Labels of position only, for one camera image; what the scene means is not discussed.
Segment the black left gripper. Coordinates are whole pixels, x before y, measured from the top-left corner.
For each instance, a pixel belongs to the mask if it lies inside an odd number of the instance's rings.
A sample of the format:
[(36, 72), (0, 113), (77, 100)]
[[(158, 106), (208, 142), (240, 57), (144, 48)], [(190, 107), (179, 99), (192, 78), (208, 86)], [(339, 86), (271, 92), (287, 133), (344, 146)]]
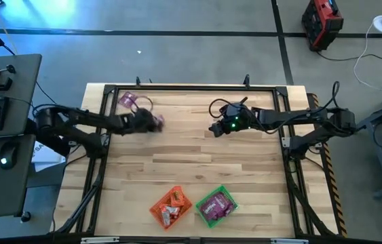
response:
[(162, 124), (158, 123), (152, 126), (152, 118), (154, 121), (160, 121), (160, 118), (151, 114), (147, 110), (138, 110), (134, 114), (127, 114), (123, 118), (123, 134), (162, 132)]

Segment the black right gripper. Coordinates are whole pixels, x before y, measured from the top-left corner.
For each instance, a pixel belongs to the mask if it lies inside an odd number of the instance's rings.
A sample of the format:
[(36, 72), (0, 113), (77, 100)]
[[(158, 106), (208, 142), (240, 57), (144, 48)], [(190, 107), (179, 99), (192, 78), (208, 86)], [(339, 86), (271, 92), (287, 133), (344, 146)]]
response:
[(230, 131), (240, 131), (251, 129), (255, 120), (254, 115), (249, 111), (245, 102), (248, 97), (244, 97), (239, 102), (228, 103), (223, 112), (223, 120), (214, 122), (209, 130), (213, 132), (214, 137), (218, 138), (225, 134), (224, 124)]

